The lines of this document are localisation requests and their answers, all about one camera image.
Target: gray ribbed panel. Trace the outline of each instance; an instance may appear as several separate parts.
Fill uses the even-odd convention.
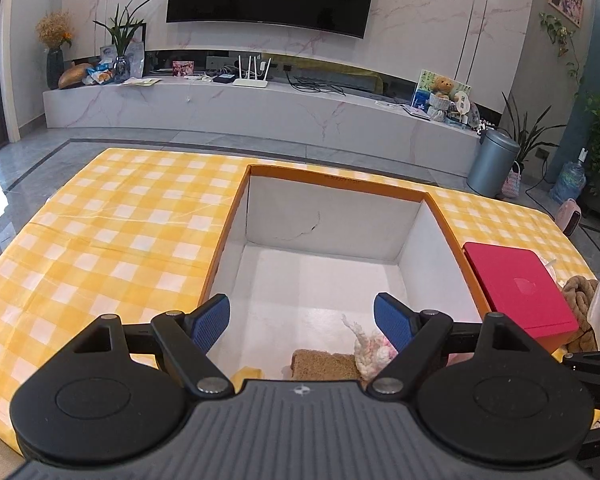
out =
[[[407,407],[356,383],[250,381],[238,396],[201,403],[163,448],[109,470],[28,463],[13,480],[584,480],[565,463],[537,472],[462,462],[420,431]]]

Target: red lid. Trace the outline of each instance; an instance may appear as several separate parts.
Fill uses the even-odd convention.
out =
[[[578,329],[569,305],[533,251],[467,242],[464,252],[491,309],[509,316],[530,336]]]

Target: white logo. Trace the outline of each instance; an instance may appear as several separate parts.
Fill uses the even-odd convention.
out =
[[[301,384],[300,386],[296,386],[291,391],[301,397],[304,397],[311,391],[311,388],[309,388],[308,386],[304,386],[304,384]]]

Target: silver bolt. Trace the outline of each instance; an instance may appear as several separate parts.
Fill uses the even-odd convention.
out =
[[[197,386],[204,394],[215,395],[224,392],[229,386],[229,383],[222,377],[205,377],[198,381]]]
[[[374,381],[373,388],[379,394],[391,395],[401,391],[404,388],[404,384],[402,384],[400,379],[383,377]]]

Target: dark vase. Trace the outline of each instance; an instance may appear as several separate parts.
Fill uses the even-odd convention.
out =
[[[51,90],[58,88],[60,76],[64,73],[64,58],[62,50],[59,48],[50,48],[46,55],[46,85]]]
[[[122,83],[131,77],[131,62],[127,56],[118,56],[113,62],[113,81]]]

